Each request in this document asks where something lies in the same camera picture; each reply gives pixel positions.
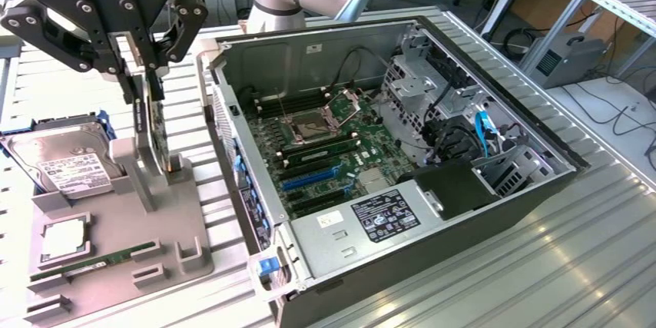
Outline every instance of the gray parts tray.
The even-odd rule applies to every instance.
[[[144,176],[154,193],[154,212],[144,212],[135,191],[124,194],[112,191],[75,200],[71,207],[46,214],[34,207],[30,276],[52,272],[51,276],[30,284],[35,294],[24,318],[35,326],[55,326],[214,270],[191,162],[184,159],[184,168],[178,173],[180,178],[171,186],[164,176],[151,177],[146,171]],[[86,221],[82,248],[87,249],[91,244],[91,254],[83,258],[58,257],[52,260],[63,262],[48,264],[50,269],[44,269],[44,227],[59,220],[76,218]],[[58,273],[60,267],[71,270],[71,266],[80,263],[95,264],[95,267],[87,270],[76,267],[72,276]]]

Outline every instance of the green circuit board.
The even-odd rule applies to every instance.
[[[251,132],[268,166],[268,172],[283,205],[292,218],[308,215],[344,201],[367,195],[375,188],[382,187],[384,184],[383,181],[388,185],[394,185],[398,178],[416,168],[414,161],[410,160],[403,150],[395,145],[395,138],[390,134],[388,129],[383,124],[376,124],[376,118],[379,117],[375,110],[378,107],[376,103],[370,104],[364,102],[364,99],[360,99],[359,105],[362,110],[352,116],[351,120],[346,121],[336,132],[331,132],[326,128],[319,128],[316,125],[311,125],[311,128],[304,129],[304,133],[311,138],[308,142],[318,144],[320,142],[328,142],[331,138],[335,139],[340,135],[350,135],[354,132],[358,133],[358,138],[340,141],[338,144],[324,145],[315,150],[303,150],[303,157],[302,155],[290,155],[287,157],[288,159],[300,157],[295,161],[296,165],[291,165],[294,169],[291,169],[291,166],[284,166],[283,159],[278,153],[286,149],[292,151],[303,147],[302,144],[295,142],[295,135],[299,134],[298,126],[295,131],[291,125],[284,122],[283,117],[267,119],[251,117],[250,119]],[[331,104],[331,111],[336,120],[339,122],[344,121],[355,112],[352,102],[348,99],[336,99]],[[314,124],[319,119],[318,115],[320,113],[318,112],[318,109],[311,109],[294,113],[287,116],[287,122],[290,121],[290,117],[294,117],[294,120],[298,122],[310,122]],[[310,164],[299,164],[304,158],[310,158]],[[291,171],[303,171],[304,167],[314,165],[323,165],[323,169],[310,171],[300,176],[290,177]],[[378,179],[376,184],[368,187],[363,182],[364,176],[360,174],[363,172],[371,174],[371,170],[374,170],[374,173],[382,174],[383,181]],[[292,190],[284,188],[286,182],[294,179],[303,179],[323,171],[336,171],[335,177]],[[300,205],[322,199],[322,196],[331,197],[331,199],[314,204],[311,207],[303,206],[299,208]]]

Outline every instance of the power supply label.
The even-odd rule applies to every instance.
[[[110,184],[110,176],[96,154],[44,161],[38,166],[64,195]]]
[[[371,197],[351,207],[370,240],[376,243],[422,224],[399,190]]]

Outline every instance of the blue pcie slot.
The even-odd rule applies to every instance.
[[[338,176],[338,173],[339,173],[339,167],[342,167],[342,165],[332,167],[327,171],[311,174],[307,177],[302,177],[296,180],[287,181],[283,184],[283,191],[290,191],[290,190],[294,190],[295,188],[303,187],[308,184],[315,184],[316,182],[326,181],[326,180],[335,178]]]

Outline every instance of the motherboard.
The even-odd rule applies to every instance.
[[[323,106],[263,118],[251,132],[292,219],[380,191],[416,168],[390,134],[379,103],[344,89]]]

